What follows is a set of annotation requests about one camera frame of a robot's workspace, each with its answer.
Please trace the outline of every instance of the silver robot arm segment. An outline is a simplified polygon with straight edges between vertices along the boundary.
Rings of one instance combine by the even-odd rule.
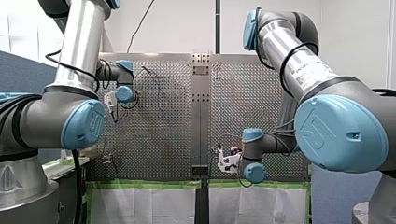
[[[285,153],[282,147],[294,150],[296,144],[309,160],[331,171],[396,170],[391,115],[396,98],[376,94],[355,77],[336,75],[317,56],[318,33],[308,17],[258,8],[247,17],[244,47],[256,50],[279,73],[284,96],[278,128],[295,130],[295,139],[244,130],[240,169],[247,179],[263,181],[263,153]]]
[[[48,182],[37,150],[92,146],[105,124],[104,106],[93,90],[94,76],[76,69],[96,73],[110,4],[105,0],[71,0],[70,8],[64,5],[57,11],[57,4],[64,1],[42,0],[40,4],[43,6],[45,2],[53,6],[52,11],[46,10],[47,14],[53,12],[51,17],[64,21],[60,63],[69,66],[58,66],[54,82],[44,89],[42,96],[8,93],[0,96],[3,98],[0,100],[0,219],[6,223],[57,223],[58,185]],[[123,81],[132,86],[131,76],[115,77],[125,77]]]

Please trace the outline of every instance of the blue joint cap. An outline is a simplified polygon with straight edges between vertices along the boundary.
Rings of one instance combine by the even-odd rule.
[[[264,136],[264,130],[258,128],[248,128],[242,133],[242,142],[250,143],[259,140]]]
[[[0,104],[18,96],[30,94],[28,92],[0,92]]]
[[[107,2],[112,9],[120,8],[120,0],[107,0]]]
[[[251,183],[260,184],[267,177],[267,173],[261,163],[253,162],[245,167],[244,176]]]
[[[134,64],[131,61],[126,61],[126,60],[119,60],[117,61],[122,67],[127,69],[130,72],[134,71]]]
[[[64,149],[91,147],[105,127],[105,108],[97,100],[87,100],[78,105],[69,115],[61,133]]]
[[[127,86],[120,86],[116,90],[116,98],[123,104],[131,103],[134,100],[134,91]]]
[[[387,134],[359,103],[338,95],[319,95],[297,110],[296,140],[305,156],[331,171],[365,173],[388,156]]]
[[[246,50],[256,49],[256,26],[256,10],[251,10],[247,15],[244,28],[243,44]]]

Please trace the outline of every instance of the perforated metal panel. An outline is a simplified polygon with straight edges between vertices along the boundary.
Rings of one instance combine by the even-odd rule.
[[[263,128],[267,132],[275,128],[282,94],[278,74],[261,65],[256,57],[212,56],[211,92],[209,147],[215,148],[221,142],[228,152],[231,146],[241,147],[238,136],[245,128]],[[235,178],[222,173],[217,163],[212,153],[211,178]],[[302,153],[289,157],[266,154],[263,164],[271,180],[308,178],[308,163]]]
[[[119,107],[118,124],[107,116],[89,179],[190,179],[190,62],[133,61],[139,103],[132,110]],[[115,89],[111,83],[100,98]],[[103,162],[109,154],[113,162]]]
[[[99,156],[92,160],[87,171],[90,180],[115,177],[189,180],[191,166],[207,161],[210,178],[236,178],[219,171],[211,148],[218,141],[224,148],[240,147],[238,137],[224,134],[240,136],[245,128],[272,131],[276,126],[281,100],[278,76],[263,67],[257,57],[211,55],[208,75],[193,74],[190,54],[153,57],[106,54],[102,57],[108,61],[134,62],[134,87],[139,91],[140,100],[127,116],[120,108],[122,119],[117,125],[107,116],[105,134],[98,146]],[[142,66],[152,73],[144,71]],[[101,99],[115,88],[115,83],[111,83],[107,90],[101,89]],[[208,99],[197,104],[202,98],[197,94],[203,93]],[[209,119],[202,118],[203,107],[208,107]],[[108,158],[103,160],[110,154],[113,162],[107,162]],[[263,163],[271,180],[308,178],[308,162],[301,153],[290,157],[264,155]]]

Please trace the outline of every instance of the metal bolt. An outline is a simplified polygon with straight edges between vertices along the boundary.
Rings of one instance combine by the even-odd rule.
[[[65,208],[66,208],[66,203],[64,203],[64,202],[59,202],[59,212],[64,211]]]

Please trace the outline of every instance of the vertical metal bar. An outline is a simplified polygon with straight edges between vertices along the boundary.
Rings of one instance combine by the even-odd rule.
[[[216,54],[220,54],[220,0],[216,0]]]
[[[195,224],[209,224],[209,188],[208,172],[209,163],[209,122],[210,122],[210,55],[194,54],[192,55],[191,71],[191,122],[192,129],[192,154],[195,156],[199,153],[199,160],[191,160],[191,165],[206,169],[206,172],[200,172],[197,178],[201,180],[201,188],[195,193]]]

